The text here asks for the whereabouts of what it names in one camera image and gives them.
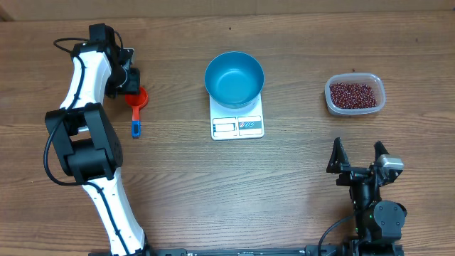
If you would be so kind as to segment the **red beans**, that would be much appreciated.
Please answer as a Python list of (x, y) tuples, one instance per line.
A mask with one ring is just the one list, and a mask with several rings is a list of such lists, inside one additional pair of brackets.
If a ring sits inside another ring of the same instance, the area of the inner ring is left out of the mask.
[(366, 84), (334, 83), (329, 85), (333, 104), (341, 109), (365, 109), (377, 105), (373, 89)]

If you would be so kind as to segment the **blue bowl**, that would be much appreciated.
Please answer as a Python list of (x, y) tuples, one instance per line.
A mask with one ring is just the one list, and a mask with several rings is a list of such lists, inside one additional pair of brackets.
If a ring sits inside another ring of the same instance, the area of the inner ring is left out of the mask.
[(251, 55), (230, 51), (212, 59), (204, 74), (207, 93), (220, 105), (236, 109), (253, 103), (262, 92), (265, 74)]

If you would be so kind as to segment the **red scoop blue handle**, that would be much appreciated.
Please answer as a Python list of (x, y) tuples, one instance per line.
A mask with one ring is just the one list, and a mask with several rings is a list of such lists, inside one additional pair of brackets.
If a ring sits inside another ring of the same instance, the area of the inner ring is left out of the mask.
[(132, 109), (132, 137), (134, 139), (141, 136), (141, 120), (140, 120), (140, 111), (148, 104), (149, 98), (147, 91), (144, 87), (139, 87), (138, 95), (126, 95), (126, 103)]

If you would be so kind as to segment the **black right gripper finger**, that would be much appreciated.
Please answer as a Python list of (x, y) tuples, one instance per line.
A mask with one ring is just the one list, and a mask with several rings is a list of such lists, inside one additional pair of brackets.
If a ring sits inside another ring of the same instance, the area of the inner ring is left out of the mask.
[(326, 168), (326, 172), (330, 174), (341, 174), (350, 168), (348, 155), (343, 148), (340, 137), (334, 139), (333, 150)]
[(382, 155), (388, 154), (387, 149), (383, 145), (381, 141), (377, 141), (374, 144), (374, 149), (375, 149), (375, 160), (378, 160)]

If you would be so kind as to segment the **white kitchen scale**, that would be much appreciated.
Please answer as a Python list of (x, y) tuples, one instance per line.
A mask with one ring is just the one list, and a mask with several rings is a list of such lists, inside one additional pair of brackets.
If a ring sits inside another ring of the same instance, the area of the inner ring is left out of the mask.
[(262, 138), (262, 96), (238, 109), (224, 107), (210, 97), (210, 135), (215, 141)]

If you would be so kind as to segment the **clear plastic container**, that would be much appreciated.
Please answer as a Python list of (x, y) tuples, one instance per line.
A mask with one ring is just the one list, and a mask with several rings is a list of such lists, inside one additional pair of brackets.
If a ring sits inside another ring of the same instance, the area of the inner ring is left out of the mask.
[(382, 80), (372, 73), (345, 73), (331, 77), (324, 88), (328, 111), (338, 116), (372, 114), (386, 103)]

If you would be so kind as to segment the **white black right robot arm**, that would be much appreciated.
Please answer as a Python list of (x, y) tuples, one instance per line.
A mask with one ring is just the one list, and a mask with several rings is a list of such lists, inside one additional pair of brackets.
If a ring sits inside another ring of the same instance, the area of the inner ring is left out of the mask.
[[(380, 188), (393, 183), (404, 171), (399, 156), (390, 154), (383, 143), (374, 144), (375, 159), (365, 168), (351, 166), (339, 137), (334, 139), (333, 150), (326, 171), (337, 174), (336, 184), (349, 188), (353, 214), (345, 217), (321, 236), (318, 255), (403, 255), (401, 245), (407, 209), (400, 203), (384, 201)], [(355, 235), (346, 237), (339, 246), (324, 245), (325, 237), (340, 224), (355, 221)]]

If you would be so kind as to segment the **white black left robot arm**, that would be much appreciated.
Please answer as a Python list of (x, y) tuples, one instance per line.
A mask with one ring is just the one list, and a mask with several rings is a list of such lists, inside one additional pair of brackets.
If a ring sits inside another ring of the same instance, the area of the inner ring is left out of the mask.
[(89, 27), (89, 38), (75, 38), (69, 50), (74, 65), (72, 81), (58, 110), (45, 115), (49, 137), (43, 165), (49, 179), (50, 149), (55, 149), (63, 172), (74, 178), (92, 199), (109, 238), (109, 255), (152, 255), (146, 234), (134, 217), (122, 182), (122, 146), (103, 108), (105, 97), (124, 95), (132, 107), (132, 137), (141, 134), (139, 112), (148, 95), (133, 67), (134, 49), (104, 24)]

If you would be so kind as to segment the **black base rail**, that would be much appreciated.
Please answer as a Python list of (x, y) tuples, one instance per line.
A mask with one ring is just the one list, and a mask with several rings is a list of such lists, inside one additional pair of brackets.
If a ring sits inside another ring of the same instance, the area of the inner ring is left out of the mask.
[(321, 253), (317, 245), (307, 245), (304, 248), (274, 248), (258, 250), (185, 250), (185, 249), (165, 249), (152, 250), (145, 253), (136, 253), (136, 255), (151, 256), (317, 256), (317, 255), (366, 255), (366, 256), (405, 256), (405, 251), (401, 245), (392, 247), (379, 247), (373, 245), (361, 245), (360, 252), (352, 252), (347, 247), (340, 245), (322, 245)]

